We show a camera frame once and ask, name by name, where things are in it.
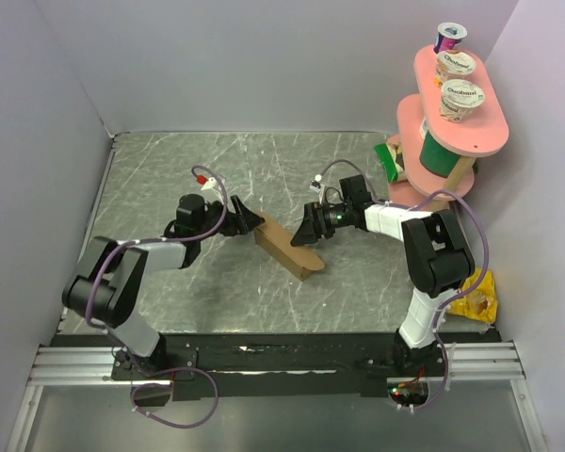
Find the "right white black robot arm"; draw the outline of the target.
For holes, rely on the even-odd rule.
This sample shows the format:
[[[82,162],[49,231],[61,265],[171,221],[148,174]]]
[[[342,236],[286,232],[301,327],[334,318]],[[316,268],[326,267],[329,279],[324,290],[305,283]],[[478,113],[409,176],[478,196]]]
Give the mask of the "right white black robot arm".
[[[339,181],[341,201],[324,199],[304,205],[303,219],[290,241],[293,247],[333,237],[353,226],[400,241],[404,246],[413,285],[405,319],[395,333],[393,364],[403,375],[413,375],[433,355],[444,303],[459,293],[475,272],[475,260],[449,210],[408,210],[376,203],[362,175]]]

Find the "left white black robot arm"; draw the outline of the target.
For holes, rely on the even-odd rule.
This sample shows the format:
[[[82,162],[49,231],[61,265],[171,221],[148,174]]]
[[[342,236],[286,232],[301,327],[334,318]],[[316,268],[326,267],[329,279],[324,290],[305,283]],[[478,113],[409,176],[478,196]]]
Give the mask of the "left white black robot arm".
[[[126,348],[145,378],[158,378],[170,360],[166,338],[136,309],[143,277],[190,267],[206,238],[247,235],[265,223],[236,196],[232,207],[188,194],[180,198],[175,218],[157,238],[128,242],[92,238],[63,289],[63,305]]]

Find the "brown cardboard box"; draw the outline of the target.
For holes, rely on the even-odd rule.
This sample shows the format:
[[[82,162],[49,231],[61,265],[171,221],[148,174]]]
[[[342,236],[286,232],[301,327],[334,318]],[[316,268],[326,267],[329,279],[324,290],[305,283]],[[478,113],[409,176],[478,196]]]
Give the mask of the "brown cardboard box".
[[[305,247],[293,247],[293,235],[266,212],[258,215],[264,222],[254,230],[255,242],[276,262],[301,281],[313,273],[323,271],[324,261]]]

